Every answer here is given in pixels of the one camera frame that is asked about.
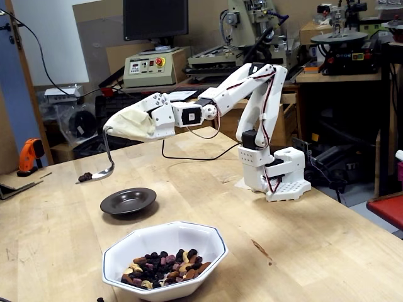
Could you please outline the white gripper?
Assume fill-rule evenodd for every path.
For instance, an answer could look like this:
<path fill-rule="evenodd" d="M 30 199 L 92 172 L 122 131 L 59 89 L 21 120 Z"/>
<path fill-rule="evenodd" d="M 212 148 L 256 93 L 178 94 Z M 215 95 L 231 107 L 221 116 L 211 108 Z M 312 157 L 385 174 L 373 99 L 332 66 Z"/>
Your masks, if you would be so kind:
<path fill-rule="evenodd" d="M 149 116 L 156 124 L 151 139 L 174 136 L 173 107 L 168 102 L 169 96 L 166 93 L 154 93 L 144 99 L 144 110 L 149 111 Z"/>

